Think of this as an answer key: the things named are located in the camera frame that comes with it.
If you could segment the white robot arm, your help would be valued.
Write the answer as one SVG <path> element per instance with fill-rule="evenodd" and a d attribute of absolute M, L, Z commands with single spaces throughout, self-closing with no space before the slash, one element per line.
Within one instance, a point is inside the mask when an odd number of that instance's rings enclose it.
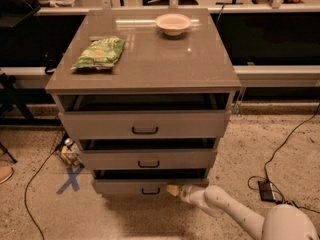
<path fill-rule="evenodd" d="M 292 205 L 276 205 L 263 217 L 216 185 L 204 188 L 189 184 L 169 184 L 166 190 L 211 217 L 216 217 L 219 210 L 225 212 L 253 240 L 320 240 L 311 219 Z"/>

